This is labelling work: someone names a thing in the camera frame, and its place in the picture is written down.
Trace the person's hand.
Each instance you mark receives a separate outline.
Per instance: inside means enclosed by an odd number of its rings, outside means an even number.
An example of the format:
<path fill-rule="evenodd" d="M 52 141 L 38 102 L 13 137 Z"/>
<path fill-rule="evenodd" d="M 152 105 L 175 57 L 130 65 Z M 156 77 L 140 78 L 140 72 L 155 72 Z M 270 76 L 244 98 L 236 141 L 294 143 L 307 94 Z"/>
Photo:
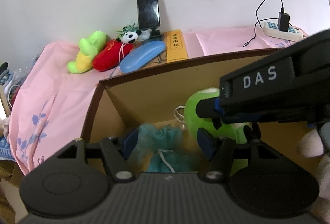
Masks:
<path fill-rule="evenodd" d="M 297 147 L 304 158 L 321 157 L 316 170 L 319 196 L 329 201 L 329 122 L 310 130 L 298 142 Z"/>

